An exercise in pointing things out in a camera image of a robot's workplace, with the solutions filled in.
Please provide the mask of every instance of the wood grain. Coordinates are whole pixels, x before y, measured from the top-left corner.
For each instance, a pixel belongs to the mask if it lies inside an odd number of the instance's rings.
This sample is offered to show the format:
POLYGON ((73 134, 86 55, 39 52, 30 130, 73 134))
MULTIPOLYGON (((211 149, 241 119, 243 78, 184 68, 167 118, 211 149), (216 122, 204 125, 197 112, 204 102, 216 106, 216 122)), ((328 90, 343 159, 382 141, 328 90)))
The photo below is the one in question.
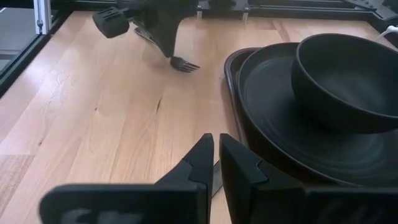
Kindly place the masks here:
MULTIPOLYGON (((74 12, 0 99, 0 223, 39 223, 40 198, 56 185, 155 182, 204 133, 218 160, 219 134, 237 137, 227 56, 324 32, 378 35, 360 21, 189 18, 175 53, 201 69, 186 74, 132 29, 106 39, 91 12, 74 12)), ((231 222, 223 190, 211 222, 231 222)))

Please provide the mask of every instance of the robotic arm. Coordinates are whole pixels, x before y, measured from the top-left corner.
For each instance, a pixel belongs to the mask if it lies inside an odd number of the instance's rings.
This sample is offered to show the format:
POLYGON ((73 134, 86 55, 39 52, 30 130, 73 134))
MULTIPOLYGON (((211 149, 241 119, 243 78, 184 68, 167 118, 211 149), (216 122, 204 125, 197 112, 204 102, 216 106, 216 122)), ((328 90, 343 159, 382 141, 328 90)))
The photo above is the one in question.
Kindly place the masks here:
POLYGON ((170 64, 181 72, 192 72, 199 67, 174 56, 175 39, 180 22, 196 13, 198 0, 117 0, 118 7, 97 12, 93 20, 107 38, 117 37, 129 29, 159 47, 170 58, 170 64))

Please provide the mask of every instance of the black plate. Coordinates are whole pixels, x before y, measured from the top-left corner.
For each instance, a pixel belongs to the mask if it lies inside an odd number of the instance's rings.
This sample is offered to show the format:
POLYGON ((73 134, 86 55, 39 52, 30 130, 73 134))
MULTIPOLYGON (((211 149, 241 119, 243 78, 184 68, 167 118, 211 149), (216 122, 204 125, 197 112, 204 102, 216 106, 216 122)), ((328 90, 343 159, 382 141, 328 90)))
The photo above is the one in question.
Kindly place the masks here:
POLYGON ((277 150, 327 179, 349 185, 398 185, 397 131, 338 134, 301 110, 290 82, 297 45, 270 45, 243 63, 237 88, 248 120, 277 150))

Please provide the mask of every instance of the bowl rim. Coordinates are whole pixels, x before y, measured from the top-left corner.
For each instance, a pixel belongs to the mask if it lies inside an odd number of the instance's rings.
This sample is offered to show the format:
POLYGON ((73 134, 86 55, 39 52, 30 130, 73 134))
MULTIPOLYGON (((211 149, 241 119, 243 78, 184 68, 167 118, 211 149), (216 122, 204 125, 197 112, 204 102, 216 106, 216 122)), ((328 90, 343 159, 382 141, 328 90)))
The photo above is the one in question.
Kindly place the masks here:
POLYGON ((308 74, 307 70, 304 68, 304 66, 303 66, 303 64, 302 64, 302 62, 301 62, 301 59, 300 59, 300 57, 299 57, 299 52, 300 52, 300 49, 301 49, 302 45, 305 44, 306 41, 308 41, 308 40, 310 40, 310 39, 317 38, 317 37, 323 37, 323 36, 331 36, 331 35, 335 35, 335 36, 344 36, 344 37, 349 37, 349 38, 353 38, 353 39, 358 39, 358 40, 360 40, 360 41, 369 42, 370 44, 378 45, 378 46, 380 46, 380 47, 383 47, 383 48, 386 49, 386 50, 390 50, 391 52, 394 52, 395 54, 398 54, 398 51, 396 51, 396 50, 394 50, 394 49, 391 49, 390 47, 387 47, 387 46, 382 45, 382 44, 380 44, 380 43, 377 43, 377 42, 375 42, 375 41, 368 40, 368 39, 365 39, 365 38, 362 38, 362 37, 357 37, 357 36, 354 36, 354 35, 337 34, 337 33, 315 34, 315 35, 311 35, 310 37, 307 37, 307 38, 303 39, 303 40, 298 44, 297 49, 296 49, 295 57, 296 57, 296 59, 297 59, 298 65, 299 65, 301 71, 304 73, 304 75, 310 80, 310 82, 312 82, 315 86, 317 86, 322 92, 326 93, 329 97, 333 98, 334 100, 338 101, 339 103, 344 104, 345 106, 348 106, 348 107, 350 107, 350 108, 352 108, 352 109, 361 111, 361 112, 363 112, 363 113, 368 113, 368 114, 380 116, 380 117, 383 117, 383 118, 398 119, 398 115, 397 115, 397 116, 394 116, 394 115, 388 115, 388 114, 377 113, 377 112, 374 112, 374 111, 362 109, 362 108, 359 108, 359 107, 357 107, 357 106, 351 105, 351 104, 349 104, 348 102, 346 102, 346 101, 344 101, 344 100, 338 98, 338 97, 335 96, 334 94, 330 93, 330 92, 329 92, 328 90, 326 90, 324 87, 322 87, 321 85, 319 85, 318 82, 315 81, 315 80, 312 78, 312 76, 311 76, 310 74, 308 74))

